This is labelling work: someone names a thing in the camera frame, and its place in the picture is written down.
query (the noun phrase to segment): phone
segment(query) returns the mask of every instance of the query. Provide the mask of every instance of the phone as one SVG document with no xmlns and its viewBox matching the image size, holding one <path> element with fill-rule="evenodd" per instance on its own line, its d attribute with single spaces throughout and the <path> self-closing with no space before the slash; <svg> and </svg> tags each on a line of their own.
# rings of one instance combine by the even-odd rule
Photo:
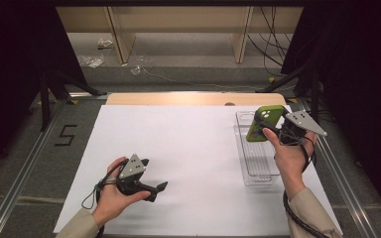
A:
<svg viewBox="0 0 381 238">
<path fill-rule="evenodd" d="M 276 128 L 278 121 L 283 115 L 284 107 L 282 105 L 262 106 L 255 112 L 249 132 L 246 135 L 248 142 L 265 142 L 267 138 L 262 133 L 262 128 Z"/>
</svg>

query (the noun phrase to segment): white paper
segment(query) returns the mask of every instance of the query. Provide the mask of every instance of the white paper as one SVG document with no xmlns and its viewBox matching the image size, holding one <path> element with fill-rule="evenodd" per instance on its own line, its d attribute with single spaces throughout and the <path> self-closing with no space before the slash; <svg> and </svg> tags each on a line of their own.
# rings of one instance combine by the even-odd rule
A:
<svg viewBox="0 0 381 238">
<path fill-rule="evenodd" d="M 281 179 L 271 186 L 243 183 L 235 113 L 258 108 L 102 106 L 55 232 L 77 213 L 116 158 L 137 154 L 150 160 L 142 183 L 169 184 L 155 202 L 139 201 L 108 222 L 105 234 L 289 235 Z M 313 166 L 304 177 L 337 224 Z"/>
</svg>

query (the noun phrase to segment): gray floor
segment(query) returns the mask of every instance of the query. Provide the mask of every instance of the gray floor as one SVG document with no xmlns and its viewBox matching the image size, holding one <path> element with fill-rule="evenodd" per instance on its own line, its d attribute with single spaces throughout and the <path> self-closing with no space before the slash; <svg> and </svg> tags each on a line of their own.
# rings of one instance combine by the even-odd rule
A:
<svg viewBox="0 0 381 238">
<path fill-rule="evenodd" d="M 96 49 L 100 38 L 111 40 L 108 34 L 70 34 L 76 54 L 80 59 L 97 59 L 104 63 L 96 68 L 83 66 L 90 86 L 108 92 L 128 91 L 240 91 L 253 92 L 255 88 L 269 85 L 268 71 L 279 74 L 280 68 L 264 58 L 247 44 L 244 62 L 234 62 L 229 36 L 225 34 L 139 34 L 133 55 L 127 64 L 121 64 L 113 50 Z M 258 35 L 252 39 L 265 49 Z M 283 46 L 288 44 L 280 36 Z M 277 50 L 269 54 L 280 60 Z M 277 90 L 292 97 L 294 82 Z M 70 86 L 69 91 L 80 91 Z M 31 106 L 23 126 L 8 148 L 8 157 L 0 159 L 0 204 L 10 190 L 19 170 L 29 157 L 41 127 L 39 98 Z M 86 147 L 98 110 L 104 99 L 80 99 L 62 106 L 46 145 L 39 156 L 0 237 L 54 237 L 53 228 Z M 298 109 L 298 104 L 291 104 Z M 321 104 L 320 124 L 329 136 L 326 138 L 356 197 L 367 212 L 376 237 L 381 237 L 381 198 L 364 171 L 355 165 L 355 156 L 346 143 L 337 123 Z M 65 125 L 74 135 L 70 146 L 60 133 Z M 347 205 L 332 175 L 318 153 L 317 172 L 333 211 L 345 237 L 361 237 Z"/>
</svg>

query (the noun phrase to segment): transparent container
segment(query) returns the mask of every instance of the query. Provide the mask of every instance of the transparent container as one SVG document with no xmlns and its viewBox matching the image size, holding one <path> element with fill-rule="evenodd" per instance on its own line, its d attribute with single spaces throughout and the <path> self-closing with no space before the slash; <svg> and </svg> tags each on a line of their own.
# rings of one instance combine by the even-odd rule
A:
<svg viewBox="0 0 381 238">
<path fill-rule="evenodd" d="M 266 142 L 247 142 L 246 135 L 255 112 L 236 112 L 235 135 L 243 181 L 246 185 L 272 185 L 280 175 L 275 165 L 275 150 Z"/>
</svg>

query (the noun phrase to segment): aluminum rail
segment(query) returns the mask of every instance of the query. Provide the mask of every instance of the aluminum rail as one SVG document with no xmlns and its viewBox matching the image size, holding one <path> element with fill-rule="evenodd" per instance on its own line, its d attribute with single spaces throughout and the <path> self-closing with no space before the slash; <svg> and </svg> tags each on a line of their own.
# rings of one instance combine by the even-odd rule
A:
<svg viewBox="0 0 381 238">
<path fill-rule="evenodd" d="M 298 98 L 299 106 L 302 110 L 309 111 L 309 105 L 304 98 Z M 370 218 L 367 212 L 363 209 L 359 199 L 355 195 L 351 185 L 349 184 L 346 176 L 344 175 L 341 167 L 336 160 L 329 144 L 325 137 L 318 137 L 317 146 L 323 155 L 327 167 L 332 175 L 345 204 L 351 213 L 351 216 L 357 225 L 357 228 L 361 234 L 361 237 L 373 238 L 377 237 L 376 231 L 374 230 Z"/>
<path fill-rule="evenodd" d="M 5 195 L 1 205 L 0 205 L 0 234 L 11 215 L 11 212 L 15 206 L 15 203 L 17 202 L 17 199 L 23 190 L 31 172 L 33 171 L 37 160 L 39 159 L 43 148 L 46 145 L 46 142 L 49 139 L 49 136 L 53 130 L 53 126 L 58 119 L 58 116 L 60 115 L 62 109 L 64 108 L 64 105 L 66 104 L 65 101 L 58 101 L 54 110 L 54 115 L 52 117 L 52 120 L 50 121 L 48 127 L 45 131 L 40 132 L 39 137 L 33 146 L 33 149 L 31 150 L 29 156 L 27 157 L 26 162 L 21 167 L 17 177 L 15 178 L 14 182 L 11 185 L 11 188 Z"/>
</svg>

